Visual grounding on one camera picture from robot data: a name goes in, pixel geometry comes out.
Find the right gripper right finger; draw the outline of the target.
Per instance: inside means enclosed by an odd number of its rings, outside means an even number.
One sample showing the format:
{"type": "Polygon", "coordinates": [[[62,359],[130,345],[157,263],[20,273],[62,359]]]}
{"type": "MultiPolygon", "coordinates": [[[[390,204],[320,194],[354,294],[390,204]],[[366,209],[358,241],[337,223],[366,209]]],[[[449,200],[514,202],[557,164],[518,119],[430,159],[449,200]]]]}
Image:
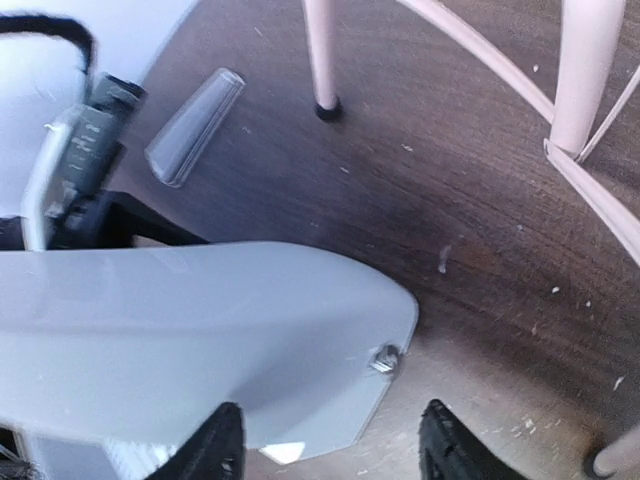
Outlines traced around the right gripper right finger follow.
{"type": "Polygon", "coordinates": [[[522,480],[494,455],[439,399],[424,410],[418,431],[422,479],[522,480]]]}

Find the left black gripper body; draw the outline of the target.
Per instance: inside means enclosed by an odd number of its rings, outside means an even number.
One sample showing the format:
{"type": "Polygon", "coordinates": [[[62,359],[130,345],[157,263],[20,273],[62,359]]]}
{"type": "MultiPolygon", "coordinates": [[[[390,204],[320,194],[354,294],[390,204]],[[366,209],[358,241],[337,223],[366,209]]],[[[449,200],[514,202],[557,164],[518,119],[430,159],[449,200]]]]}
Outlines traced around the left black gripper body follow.
{"type": "Polygon", "coordinates": [[[126,192],[105,191],[74,211],[53,235],[53,250],[119,249],[143,237],[168,246],[206,245],[207,240],[172,223],[126,192]]]}

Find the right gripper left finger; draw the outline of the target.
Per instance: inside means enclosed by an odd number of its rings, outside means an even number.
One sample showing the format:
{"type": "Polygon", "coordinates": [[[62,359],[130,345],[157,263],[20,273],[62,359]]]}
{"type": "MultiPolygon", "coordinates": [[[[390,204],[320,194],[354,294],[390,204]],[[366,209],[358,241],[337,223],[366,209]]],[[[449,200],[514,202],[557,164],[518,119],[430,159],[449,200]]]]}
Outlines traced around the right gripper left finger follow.
{"type": "Polygon", "coordinates": [[[149,480],[243,479],[245,455],[242,410],[224,402],[149,480]]]}

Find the clear metronome front cover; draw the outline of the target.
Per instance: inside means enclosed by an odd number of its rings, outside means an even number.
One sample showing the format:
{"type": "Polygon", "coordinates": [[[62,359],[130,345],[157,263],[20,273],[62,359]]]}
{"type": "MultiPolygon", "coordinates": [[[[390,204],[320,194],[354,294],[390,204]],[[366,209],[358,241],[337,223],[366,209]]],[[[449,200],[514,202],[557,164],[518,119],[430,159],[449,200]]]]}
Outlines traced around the clear metronome front cover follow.
{"type": "Polygon", "coordinates": [[[246,85],[228,68],[217,69],[160,129],[145,158],[164,185],[180,188],[246,85]]]}

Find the white metronome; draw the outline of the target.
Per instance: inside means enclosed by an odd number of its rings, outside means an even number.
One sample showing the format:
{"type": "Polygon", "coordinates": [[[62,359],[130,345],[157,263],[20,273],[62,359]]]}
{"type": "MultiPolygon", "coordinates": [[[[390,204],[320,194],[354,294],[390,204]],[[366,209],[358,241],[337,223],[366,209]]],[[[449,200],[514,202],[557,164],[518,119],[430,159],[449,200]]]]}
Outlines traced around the white metronome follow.
{"type": "Polygon", "coordinates": [[[140,479],[223,402],[282,464],[354,444],[414,297],[355,260],[243,242],[1,256],[1,422],[47,479],[140,479]]]}

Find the pink music stand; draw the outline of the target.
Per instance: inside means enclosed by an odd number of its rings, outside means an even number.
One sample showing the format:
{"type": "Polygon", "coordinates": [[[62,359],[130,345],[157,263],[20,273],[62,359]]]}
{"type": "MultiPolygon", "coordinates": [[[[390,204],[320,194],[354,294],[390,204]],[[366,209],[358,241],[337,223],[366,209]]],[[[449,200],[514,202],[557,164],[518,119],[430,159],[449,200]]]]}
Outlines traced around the pink music stand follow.
{"type": "MultiPolygon", "coordinates": [[[[521,98],[551,127],[544,140],[547,160],[601,219],[639,267],[639,219],[581,166],[639,85],[639,67],[593,136],[619,41],[627,1],[562,1],[561,45],[555,100],[551,100],[501,50],[442,1],[396,1],[457,42],[521,98]]],[[[315,113],[339,120],[342,104],[335,86],[335,1],[302,1],[315,113]]],[[[612,478],[639,466],[639,424],[587,456],[585,474],[612,478]]]]}

